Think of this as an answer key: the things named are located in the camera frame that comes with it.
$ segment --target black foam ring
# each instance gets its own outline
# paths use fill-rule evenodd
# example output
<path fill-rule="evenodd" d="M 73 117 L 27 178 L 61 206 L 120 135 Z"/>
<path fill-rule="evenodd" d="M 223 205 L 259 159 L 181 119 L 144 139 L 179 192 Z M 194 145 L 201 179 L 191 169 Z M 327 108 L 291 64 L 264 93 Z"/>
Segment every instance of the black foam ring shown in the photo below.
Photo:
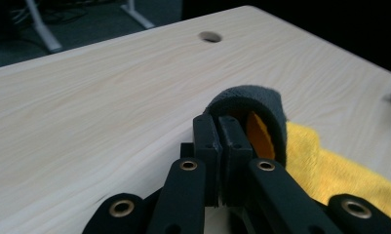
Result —
<path fill-rule="evenodd" d="M 245 127 L 247 116 L 252 111 L 267 127 L 274 145 L 275 160 L 285 167 L 287 119 L 277 91 L 253 85 L 229 88 L 217 95 L 204 113 L 212 115 L 215 120 L 223 115 L 234 116 L 235 113 L 234 117 Z"/>

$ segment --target light wood desk surface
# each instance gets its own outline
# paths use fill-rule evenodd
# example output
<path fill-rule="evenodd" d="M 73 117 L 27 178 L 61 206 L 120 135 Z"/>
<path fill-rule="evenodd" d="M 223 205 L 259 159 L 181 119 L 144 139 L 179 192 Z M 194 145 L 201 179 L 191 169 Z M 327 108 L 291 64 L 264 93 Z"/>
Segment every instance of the light wood desk surface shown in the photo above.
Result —
<path fill-rule="evenodd" d="M 391 73 L 243 7 L 0 68 L 0 233 L 81 233 L 109 196 L 148 196 L 192 119 L 244 84 L 391 180 Z M 226 228 L 207 209 L 205 233 Z"/>

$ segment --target brass grommet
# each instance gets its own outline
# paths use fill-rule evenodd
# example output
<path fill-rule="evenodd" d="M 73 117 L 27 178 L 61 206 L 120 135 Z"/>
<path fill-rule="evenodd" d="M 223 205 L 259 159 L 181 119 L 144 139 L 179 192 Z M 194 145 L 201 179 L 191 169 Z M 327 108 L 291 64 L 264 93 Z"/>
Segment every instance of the brass grommet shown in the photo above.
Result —
<path fill-rule="evenodd" d="M 369 208 L 351 199 L 343 200 L 341 207 L 353 216 L 364 219 L 371 217 L 371 210 Z"/>
<path fill-rule="evenodd" d="M 135 208 L 135 204 L 130 200 L 116 201 L 110 206 L 109 213 L 114 217 L 123 217 L 130 214 Z"/>
<path fill-rule="evenodd" d="M 182 170 L 194 171 L 198 167 L 198 164 L 193 161 L 184 161 L 184 162 L 180 163 L 179 166 Z"/>
<path fill-rule="evenodd" d="M 265 161 L 260 161 L 260 162 L 256 163 L 256 166 L 259 169 L 261 169 L 263 171 L 267 171 L 267 172 L 274 171 L 274 169 L 275 169 L 274 164 L 269 163 L 269 162 L 265 162 Z"/>

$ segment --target yellow microfiber towel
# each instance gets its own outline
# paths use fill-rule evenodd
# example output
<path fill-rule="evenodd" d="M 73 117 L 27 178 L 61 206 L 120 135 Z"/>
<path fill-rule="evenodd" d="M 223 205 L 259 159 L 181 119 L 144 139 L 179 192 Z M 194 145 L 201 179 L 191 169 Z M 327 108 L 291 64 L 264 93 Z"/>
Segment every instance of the yellow microfiber towel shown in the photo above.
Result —
<path fill-rule="evenodd" d="M 383 176 L 320 146 L 311 128 L 287 123 L 289 174 L 313 199 L 327 204 L 331 196 L 351 194 L 368 200 L 391 217 L 391 182 Z"/>

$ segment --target gray carpet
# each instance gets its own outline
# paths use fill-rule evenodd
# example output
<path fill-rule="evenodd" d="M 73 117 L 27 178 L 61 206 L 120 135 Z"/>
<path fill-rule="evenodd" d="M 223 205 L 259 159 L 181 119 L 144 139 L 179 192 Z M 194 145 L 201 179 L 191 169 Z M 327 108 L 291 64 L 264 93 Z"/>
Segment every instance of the gray carpet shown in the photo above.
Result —
<path fill-rule="evenodd" d="M 139 23 L 127 15 L 120 6 L 125 1 L 91 4 L 54 10 L 50 14 L 47 8 L 42 10 L 44 21 L 63 46 L 63 50 L 87 46 L 96 42 L 116 38 L 145 30 Z M 136 0 L 136 9 L 155 26 L 162 26 L 180 21 L 181 0 Z M 70 19 L 72 22 L 59 22 L 55 19 Z M 0 38 L 0 67 L 36 59 L 49 54 L 42 40 L 30 26 L 19 25 L 20 39 L 7 36 Z"/>

